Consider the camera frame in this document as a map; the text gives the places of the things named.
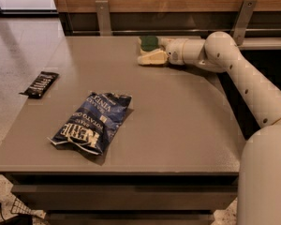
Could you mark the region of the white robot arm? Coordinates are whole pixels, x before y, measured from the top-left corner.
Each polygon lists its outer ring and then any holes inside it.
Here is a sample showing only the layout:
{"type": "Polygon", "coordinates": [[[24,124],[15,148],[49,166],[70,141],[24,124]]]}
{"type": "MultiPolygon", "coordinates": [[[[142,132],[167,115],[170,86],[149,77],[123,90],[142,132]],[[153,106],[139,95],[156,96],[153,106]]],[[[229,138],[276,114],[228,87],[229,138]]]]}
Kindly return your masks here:
{"type": "Polygon", "coordinates": [[[228,73],[259,125],[241,156],[237,225],[281,225],[281,90],[225,32],[206,39],[141,36],[139,44],[142,66],[171,63],[228,73]]]}

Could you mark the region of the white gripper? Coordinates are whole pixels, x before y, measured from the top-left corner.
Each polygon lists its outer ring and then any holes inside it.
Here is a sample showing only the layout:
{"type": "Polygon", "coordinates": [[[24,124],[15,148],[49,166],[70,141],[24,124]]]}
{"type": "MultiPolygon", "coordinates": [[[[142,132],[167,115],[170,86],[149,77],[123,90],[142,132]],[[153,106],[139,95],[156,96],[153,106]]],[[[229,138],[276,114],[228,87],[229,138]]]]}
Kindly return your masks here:
{"type": "Polygon", "coordinates": [[[158,66],[169,62],[173,65],[182,66],[184,62],[183,48],[187,42],[186,38],[160,37],[158,44],[166,47],[166,52],[161,49],[155,49],[150,52],[140,51],[137,61],[142,66],[158,66]]]}

